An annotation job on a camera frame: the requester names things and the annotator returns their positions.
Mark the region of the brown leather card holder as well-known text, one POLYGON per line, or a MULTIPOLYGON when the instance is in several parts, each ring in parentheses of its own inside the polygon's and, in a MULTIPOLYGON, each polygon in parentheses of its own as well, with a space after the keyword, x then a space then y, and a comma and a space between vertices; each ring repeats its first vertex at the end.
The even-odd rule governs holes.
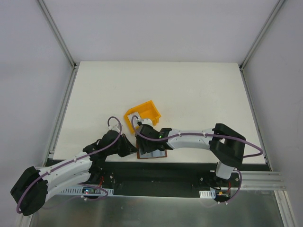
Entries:
POLYGON ((136 147, 138 148, 137 151, 137 158, 138 159, 155 159, 155 158, 165 158, 168 156, 167 151, 160 151, 160 150, 155 150, 153 152, 145 152, 143 148, 139 145, 138 142, 136 142, 136 147))

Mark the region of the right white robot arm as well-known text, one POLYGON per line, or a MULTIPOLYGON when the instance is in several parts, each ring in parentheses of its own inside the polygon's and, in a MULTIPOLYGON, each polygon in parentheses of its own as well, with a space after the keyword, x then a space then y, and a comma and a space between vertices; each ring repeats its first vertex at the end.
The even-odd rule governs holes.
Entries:
POLYGON ((213 181, 225 186, 235 168, 242 165, 246 138, 223 123, 204 131, 180 131, 172 128, 155 130, 141 123, 135 133, 139 152, 196 148, 211 151, 219 160, 213 181))

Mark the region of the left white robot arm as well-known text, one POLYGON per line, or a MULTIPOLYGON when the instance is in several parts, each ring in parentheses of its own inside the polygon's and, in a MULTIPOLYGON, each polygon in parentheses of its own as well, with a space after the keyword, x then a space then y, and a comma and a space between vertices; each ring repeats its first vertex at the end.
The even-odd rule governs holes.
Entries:
POLYGON ((101 164, 110 155, 125 157, 138 149, 124 134, 109 130, 101 139, 87 145, 71 159, 49 167, 27 168, 10 194, 17 203, 17 213, 29 216, 54 195, 75 184, 95 184, 100 179, 101 164))

